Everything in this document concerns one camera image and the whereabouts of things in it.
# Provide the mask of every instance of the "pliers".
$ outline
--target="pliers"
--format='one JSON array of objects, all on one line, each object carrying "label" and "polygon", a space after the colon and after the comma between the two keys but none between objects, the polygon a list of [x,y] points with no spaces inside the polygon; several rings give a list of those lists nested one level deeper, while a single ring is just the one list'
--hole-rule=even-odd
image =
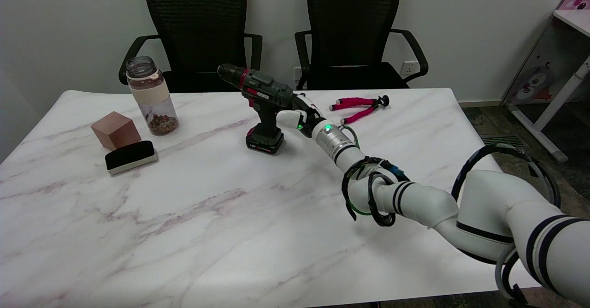
[{"label": "pliers", "polygon": [[373,111],[377,110],[379,106],[387,107],[388,105],[389,97],[387,97],[387,95],[379,96],[379,98],[340,98],[336,101],[335,104],[330,106],[330,111],[337,111],[343,108],[369,106],[368,109],[363,110],[355,115],[352,115],[352,117],[341,119],[340,123],[342,125],[346,125],[354,123],[354,121],[357,121],[358,119],[361,119],[362,117],[371,114]]}]

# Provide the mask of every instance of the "desk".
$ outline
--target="desk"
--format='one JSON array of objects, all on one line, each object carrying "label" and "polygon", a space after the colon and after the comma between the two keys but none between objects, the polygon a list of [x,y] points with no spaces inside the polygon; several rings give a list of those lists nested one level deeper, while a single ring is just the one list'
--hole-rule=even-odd
[{"label": "desk", "polygon": [[[559,20],[567,23],[584,35],[590,37],[590,10],[556,10],[554,16]],[[523,126],[550,152],[553,157],[560,163],[567,161],[565,155],[551,140],[541,131],[547,123],[554,117],[557,111],[567,102],[569,96],[582,83],[590,71],[590,56],[584,61],[582,66],[573,74],[569,81],[563,86],[561,91],[551,101],[543,114],[535,121],[531,122],[516,106],[508,107],[508,110],[518,119]]]},{"label": "desk", "polygon": [[[482,146],[450,89],[307,92],[323,110],[382,94],[390,107],[352,124],[363,152],[450,191]],[[496,289],[494,266],[434,230],[354,222],[342,173],[301,133],[275,156],[247,149],[258,117],[240,94],[172,97],[179,130],[152,136],[131,95],[68,91],[0,165],[3,306],[299,308]],[[113,110],[158,163],[109,176],[90,125]],[[499,170],[491,157],[478,168]],[[538,285],[520,262],[512,280]]]}]

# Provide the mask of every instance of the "glass bottle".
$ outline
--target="glass bottle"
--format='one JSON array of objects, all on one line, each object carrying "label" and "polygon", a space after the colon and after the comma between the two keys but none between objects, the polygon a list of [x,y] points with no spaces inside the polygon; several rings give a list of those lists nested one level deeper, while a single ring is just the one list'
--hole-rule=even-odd
[{"label": "glass bottle", "polygon": [[127,83],[149,131],[167,135],[178,128],[178,116],[164,75],[152,58],[139,56],[127,61]]}]

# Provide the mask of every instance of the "white table leg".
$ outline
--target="white table leg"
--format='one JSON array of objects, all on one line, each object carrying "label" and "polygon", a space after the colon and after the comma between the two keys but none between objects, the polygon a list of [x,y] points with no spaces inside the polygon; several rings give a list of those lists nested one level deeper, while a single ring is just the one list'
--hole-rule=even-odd
[{"label": "white table leg", "polygon": [[549,106],[545,109],[539,119],[533,123],[531,122],[524,113],[522,113],[518,107],[509,106],[508,110],[525,126],[525,128],[531,132],[531,134],[544,146],[548,152],[559,162],[563,163],[567,161],[567,156],[555,146],[551,140],[541,132],[547,123],[554,117],[559,108],[567,102],[569,96],[576,90],[576,88],[582,83],[588,72],[590,71],[590,56],[586,59],[584,64],[580,66],[577,72],[569,79],[569,81],[563,86],[561,91],[555,96],[554,100],[551,101]]},{"label": "white table leg", "polygon": [[549,140],[545,134],[537,131],[533,122],[531,122],[526,117],[526,115],[518,109],[518,107],[509,106],[508,110],[510,110],[512,115],[514,115],[514,117],[516,117],[516,119],[518,119],[518,121],[520,121],[520,123],[525,126],[529,132],[531,132],[531,135],[533,135],[534,138],[536,138],[559,163],[567,161],[567,156],[565,153],[559,150],[559,148],[557,148],[557,146],[555,146],[555,144],[553,144],[553,142],[551,142],[551,140]]},{"label": "white table leg", "polygon": [[547,123],[554,117],[559,108],[567,102],[569,96],[576,90],[576,88],[584,81],[584,77],[590,70],[590,57],[586,59],[584,64],[580,66],[577,72],[575,72],[569,81],[563,86],[561,91],[555,96],[554,100],[551,101],[549,106],[545,109],[543,114],[535,122],[535,130],[541,131],[547,125]]}]

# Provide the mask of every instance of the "floor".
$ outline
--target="floor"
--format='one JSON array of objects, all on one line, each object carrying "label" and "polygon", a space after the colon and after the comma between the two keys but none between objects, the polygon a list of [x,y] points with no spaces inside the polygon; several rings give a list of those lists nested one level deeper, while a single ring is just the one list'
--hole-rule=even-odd
[{"label": "floor", "polygon": [[[520,106],[529,119],[535,121],[544,105]],[[562,210],[581,218],[590,218],[590,103],[567,104],[548,124],[544,133],[569,157],[559,164],[520,125],[506,108],[464,108],[465,115],[480,135],[517,133],[528,146],[525,148],[552,172],[562,195]],[[537,185],[529,169],[519,159],[508,155],[494,155],[505,173],[514,174]],[[563,299],[544,289],[523,290],[529,304],[538,307],[579,308],[578,304]],[[498,291],[450,295],[421,299],[381,302],[382,308],[508,308],[508,302]],[[369,308],[369,304],[350,304],[332,308]]]}]

